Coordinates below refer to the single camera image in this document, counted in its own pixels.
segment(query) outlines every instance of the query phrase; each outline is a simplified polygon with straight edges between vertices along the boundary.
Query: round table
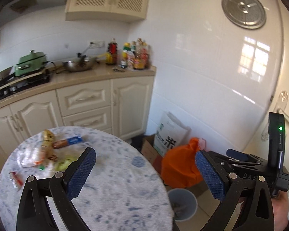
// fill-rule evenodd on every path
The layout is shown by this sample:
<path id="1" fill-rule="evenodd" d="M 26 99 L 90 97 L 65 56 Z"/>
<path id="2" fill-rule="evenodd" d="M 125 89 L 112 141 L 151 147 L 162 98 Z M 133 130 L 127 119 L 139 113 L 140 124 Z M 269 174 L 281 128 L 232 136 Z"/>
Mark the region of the round table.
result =
<path id="1" fill-rule="evenodd" d="M 50 129 L 56 140 L 83 136 L 84 142 L 56 150 L 76 152 L 86 147 L 96 151 L 96 164 L 79 196 L 72 200 L 78 213 L 92 230 L 171 231 L 172 210 L 166 189 L 151 164 L 121 139 L 91 128 L 58 127 Z M 9 172 L 18 171 L 23 180 L 30 175 L 43 178 L 36 167 L 20 168 L 17 154 L 28 145 L 37 144 L 37 134 L 21 143 L 9 156 L 0 174 L 0 217 L 6 231 L 16 230 L 22 189 L 9 180 Z M 66 230 L 51 197 L 48 203 L 59 230 Z"/>

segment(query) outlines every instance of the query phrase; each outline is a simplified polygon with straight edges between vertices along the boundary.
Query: beige countertop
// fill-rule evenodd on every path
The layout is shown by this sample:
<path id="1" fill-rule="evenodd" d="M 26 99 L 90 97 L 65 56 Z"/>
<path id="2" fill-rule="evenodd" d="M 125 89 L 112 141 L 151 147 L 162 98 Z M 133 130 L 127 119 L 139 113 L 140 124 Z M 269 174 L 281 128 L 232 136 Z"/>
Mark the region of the beige countertop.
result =
<path id="1" fill-rule="evenodd" d="M 94 69 L 83 72 L 63 72 L 60 74 L 51 75 L 50 82 L 38 85 L 36 87 L 18 92 L 3 100 L 0 100 L 0 108 L 5 107 L 13 102 L 25 99 L 30 96 L 34 96 L 40 93 L 44 93 L 50 90 L 77 85 L 81 83 L 102 81 L 108 79 L 125 78 L 125 77 L 137 77 L 137 76 L 155 76 L 156 67 L 151 66 L 150 69 L 145 70 L 127 70 L 125 72 L 115 72 L 113 68 L 117 66 L 107 66 L 104 63 L 97 64 Z"/>

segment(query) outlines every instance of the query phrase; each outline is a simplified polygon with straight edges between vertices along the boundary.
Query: human hand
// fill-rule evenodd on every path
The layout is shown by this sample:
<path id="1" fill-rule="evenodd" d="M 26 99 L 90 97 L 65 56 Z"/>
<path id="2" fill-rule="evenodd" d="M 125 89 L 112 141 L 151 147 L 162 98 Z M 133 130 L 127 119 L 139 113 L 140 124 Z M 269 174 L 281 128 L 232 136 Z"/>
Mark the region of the human hand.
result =
<path id="1" fill-rule="evenodd" d="M 279 191 L 278 197 L 272 199 L 274 214 L 274 231 L 284 231 L 288 225 L 289 202 L 287 192 Z"/>

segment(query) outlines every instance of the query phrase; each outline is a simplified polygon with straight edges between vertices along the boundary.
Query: green electric cooker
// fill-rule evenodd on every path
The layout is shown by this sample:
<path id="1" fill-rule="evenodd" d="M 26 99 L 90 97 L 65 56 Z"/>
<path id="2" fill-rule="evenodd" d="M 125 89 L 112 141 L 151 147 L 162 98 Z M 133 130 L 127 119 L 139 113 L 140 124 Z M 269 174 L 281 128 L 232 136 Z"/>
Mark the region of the green electric cooker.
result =
<path id="1" fill-rule="evenodd" d="M 35 53 L 34 50 L 31 50 L 29 55 L 21 57 L 19 63 L 15 65 L 15 76 L 38 71 L 44 68 L 46 63 L 46 55 L 43 52 Z"/>

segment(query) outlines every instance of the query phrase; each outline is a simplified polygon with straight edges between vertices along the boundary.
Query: cardboard box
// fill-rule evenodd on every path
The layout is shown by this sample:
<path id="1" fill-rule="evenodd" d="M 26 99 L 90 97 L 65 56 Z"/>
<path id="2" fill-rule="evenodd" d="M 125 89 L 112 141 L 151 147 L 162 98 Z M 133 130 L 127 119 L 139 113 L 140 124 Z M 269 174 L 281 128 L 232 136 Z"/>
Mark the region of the cardboard box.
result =
<path id="1" fill-rule="evenodd" d="M 163 157 L 153 147 L 154 136 L 144 137 L 141 153 L 152 164 L 155 170 L 161 174 Z"/>

